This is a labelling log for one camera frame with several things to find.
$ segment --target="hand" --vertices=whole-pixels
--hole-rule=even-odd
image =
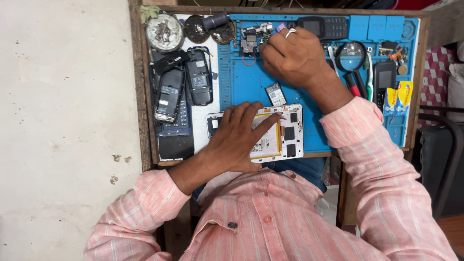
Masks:
[[[256,172],[260,163],[252,163],[250,153],[258,140],[277,122],[280,112],[270,115],[251,128],[260,102],[244,102],[224,111],[221,123],[208,145],[198,154],[175,166],[168,173],[177,187],[188,195],[201,184],[227,171]]]
[[[314,34],[296,28],[285,38],[287,28],[271,35],[259,46],[263,67],[274,77],[293,86],[308,87],[314,78],[335,73],[325,61],[325,53]]]
[[[342,108],[354,96],[325,61],[319,39],[303,28],[285,38],[287,28],[259,46],[264,69],[274,77],[308,91],[323,114]]]

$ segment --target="phone battery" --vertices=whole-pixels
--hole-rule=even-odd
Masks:
[[[282,91],[279,82],[275,82],[265,89],[267,96],[269,96],[269,99],[271,100],[272,106],[281,106],[287,103],[287,99],[285,99],[284,92]]]

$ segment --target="man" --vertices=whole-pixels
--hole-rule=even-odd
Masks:
[[[276,173],[250,161],[258,139],[279,119],[254,130],[259,102],[231,106],[209,144],[174,168],[141,174],[134,190],[112,203],[85,245],[90,260],[170,260],[152,233],[177,216],[191,193],[203,216],[181,260],[457,260],[432,218],[431,200],[382,126],[382,113],[354,98],[325,62],[318,38],[288,30],[261,44],[263,67],[308,91],[324,113],[358,208],[361,238],[315,210],[322,192],[293,171]]]

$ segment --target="black chip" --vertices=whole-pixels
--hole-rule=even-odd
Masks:
[[[297,122],[298,121],[298,114],[295,113],[290,113],[290,122]]]
[[[295,139],[295,127],[286,127],[284,129],[284,140],[294,140]]]
[[[295,156],[296,156],[295,144],[288,144],[287,145],[287,157],[295,157]]]

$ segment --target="magnifying glass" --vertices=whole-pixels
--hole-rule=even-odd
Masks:
[[[345,78],[348,87],[355,96],[367,98],[367,90],[362,81],[359,69],[364,64],[367,57],[367,50],[363,43],[359,41],[351,41],[343,44],[338,48],[335,55],[335,63],[337,67],[346,72],[343,77]]]

